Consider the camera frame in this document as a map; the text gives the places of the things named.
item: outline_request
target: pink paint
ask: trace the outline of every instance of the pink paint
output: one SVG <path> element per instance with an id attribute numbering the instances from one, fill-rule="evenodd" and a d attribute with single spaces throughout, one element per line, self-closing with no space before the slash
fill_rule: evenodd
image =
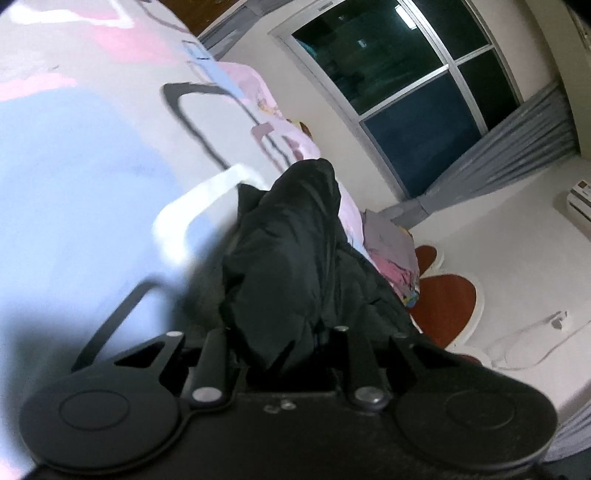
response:
<path id="1" fill-rule="evenodd" d="M 74 79 L 64 77 L 61 73 L 42 73 L 33 75 L 26 80 L 15 79 L 0 83 L 0 102 L 26 97 L 33 93 L 55 90 L 64 87 L 75 87 Z"/>
<path id="2" fill-rule="evenodd" d="M 182 60 L 165 42 L 138 21 L 134 28 L 92 27 L 92 38 L 120 63 L 176 65 Z"/>

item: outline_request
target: black line drawing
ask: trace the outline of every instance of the black line drawing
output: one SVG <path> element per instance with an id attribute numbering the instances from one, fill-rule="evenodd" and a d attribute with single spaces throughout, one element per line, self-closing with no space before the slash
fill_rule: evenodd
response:
<path id="1" fill-rule="evenodd" d="M 163 25 L 165 27 L 168 28 L 172 28 L 173 30 L 176 30 L 177 32 L 181 32 L 181 33 L 191 33 L 187 28 L 185 27 L 180 27 L 178 25 L 174 25 L 170 22 L 167 22 L 166 20 L 162 20 L 161 18 L 156 17 L 144 4 L 151 4 L 152 0 L 135 0 L 135 3 L 137 3 L 139 5 L 139 7 L 144 11 L 144 13 L 150 17 L 152 20 L 154 20 L 155 22 L 158 22 L 160 25 Z"/>
<path id="2" fill-rule="evenodd" d="M 285 172 L 285 169 L 281 168 L 281 165 L 279 164 L 279 162 L 273 158 L 273 155 L 271 155 L 271 153 L 269 153 L 265 144 L 262 142 L 263 137 L 266 137 L 272 131 L 275 131 L 275 129 L 273 128 L 273 126 L 269 122 L 266 122 L 261 125 L 255 125 L 254 127 L 251 128 L 251 134 L 254 137 L 258 146 L 261 147 L 261 150 L 265 153 L 265 155 L 271 161 L 271 163 L 273 163 L 273 165 L 275 165 L 275 168 L 277 170 L 279 170 L 281 173 L 283 173 L 283 172 Z"/>
<path id="3" fill-rule="evenodd" d="M 162 93 L 164 95 L 164 99 L 167 102 L 168 106 L 172 110 L 173 114 L 180 120 L 180 122 L 191 132 L 191 134 L 198 140 L 199 143 L 203 146 L 203 148 L 207 151 L 207 153 L 211 156 L 212 160 L 217 163 L 222 170 L 227 170 L 230 168 L 230 164 L 222 158 L 213 148 L 213 146 L 207 141 L 205 136 L 189 121 L 189 119 L 185 116 L 182 109 L 180 108 L 180 98 L 183 95 L 187 95 L 189 93 L 204 93 L 207 95 L 225 95 L 233 99 L 242 110 L 248 115 L 248 117 L 253 121 L 255 125 L 260 125 L 261 123 L 256 119 L 256 117 L 252 114 L 252 112 L 246 108 L 246 106 L 235 96 L 233 96 L 230 92 L 226 89 L 218 86 L 218 85 L 199 85 L 196 83 L 166 83 L 162 86 Z M 291 162 L 289 156 L 281 150 L 275 141 L 269 137 L 269 135 L 265 135 L 265 137 L 269 140 L 274 150 L 276 150 L 284 159 L 285 164 L 287 167 L 291 166 Z"/>
<path id="4" fill-rule="evenodd" d="M 195 83 L 166 83 L 162 85 L 162 94 L 166 100 L 169 108 L 175 116 L 181 121 L 187 130 L 201 143 L 206 152 L 211 156 L 212 160 L 217 163 L 222 170 L 230 168 L 230 164 L 224 160 L 210 145 L 205 136 L 193 126 L 189 119 L 185 116 L 180 106 L 180 98 L 188 93 L 208 93 L 210 95 L 229 95 L 229 92 L 217 85 L 197 85 Z"/>
<path id="5" fill-rule="evenodd" d="M 195 60 L 213 60 L 211 55 L 207 52 L 207 50 L 205 50 L 205 48 L 203 48 L 201 44 L 191 40 L 182 40 L 182 42 L 185 51 Z M 197 50 L 199 55 L 195 55 L 193 49 Z"/>

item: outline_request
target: dark glass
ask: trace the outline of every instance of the dark glass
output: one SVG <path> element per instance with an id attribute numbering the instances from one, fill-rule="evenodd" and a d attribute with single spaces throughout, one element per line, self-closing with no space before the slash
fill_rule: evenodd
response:
<path id="1" fill-rule="evenodd" d="M 365 121 L 365 128 L 416 197 L 480 140 L 460 90 L 446 73 Z"/>
<path id="2" fill-rule="evenodd" d="M 413 1 L 454 59 L 489 44 L 480 25 L 462 0 Z"/>
<path id="3" fill-rule="evenodd" d="M 345 0 L 293 36 L 358 113 L 442 66 L 395 0 Z"/>
<path id="4" fill-rule="evenodd" d="M 460 71 L 489 129 L 498 125 L 519 106 L 501 62 L 493 50 L 460 65 Z"/>

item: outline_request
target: white wall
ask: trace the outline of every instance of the white wall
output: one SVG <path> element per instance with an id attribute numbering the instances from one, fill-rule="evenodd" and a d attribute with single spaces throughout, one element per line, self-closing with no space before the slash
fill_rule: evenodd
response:
<path id="1" fill-rule="evenodd" d="M 359 208 L 379 211 L 397 203 L 392 189 L 336 113 L 334 105 L 323 96 L 322 87 L 309 81 L 292 56 L 269 35 L 273 28 L 310 3 L 311 0 L 294 0 L 267 15 L 228 52 L 224 60 L 246 63 L 257 69 L 282 111 L 309 125 L 315 142 L 335 165 L 337 175 Z M 502 49 L 524 98 L 529 98 L 556 76 L 545 41 L 523 0 L 476 0 L 474 3 Z M 480 207 L 468 208 L 468 211 L 474 219 L 479 216 Z M 449 218 L 455 216 L 452 211 Z M 433 231 L 434 240 L 439 239 L 440 226 L 438 222 L 426 226 L 427 232 Z"/>
<path id="2" fill-rule="evenodd" d="M 501 48 L 524 100 L 557 77 L 550 48 L 525 0 L 471 0 Z"/>
<path id="3" fill-rule="evenodd" d="M 591 241 L 564 215 L 566 194 L 580 179 L 591 181 L 590 162 L 576 157 L 554 166 L 439 243 L 446 270 L 471 273 L 482 285 L 482 320 L 468 345 L 485 349 L 559 310 L 568 310 L 575 326 L 591 320 Z M 550 346 L 541 345 L 542 333 L 531 336 L 532 349 L 548 351 L 566 337 L 556 333 L 556 341 L 545 339 Z M 543 390 L 566 416 L 591 387 L 589 342 L 586 329 L 539 367 L 511 375 Z M 580 401 L 591 397 L 583 394 Z"/>
<path id="4" fill-rule="evenodd" d="M 560 0 L 527 0 L 556 58 L 573 109 L 581 154 L 591 158 L 591 52 Z"/>

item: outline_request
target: air conditioner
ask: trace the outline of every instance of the air conditioner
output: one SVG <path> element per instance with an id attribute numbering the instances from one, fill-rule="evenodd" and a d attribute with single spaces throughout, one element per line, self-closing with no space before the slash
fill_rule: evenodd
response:
<path id="1" fill-rule="evenodd" d="M 567 210 L 573 222 L 591 233 L 591 184 L 581 180 L 570 189 L 566 197 Z"/>

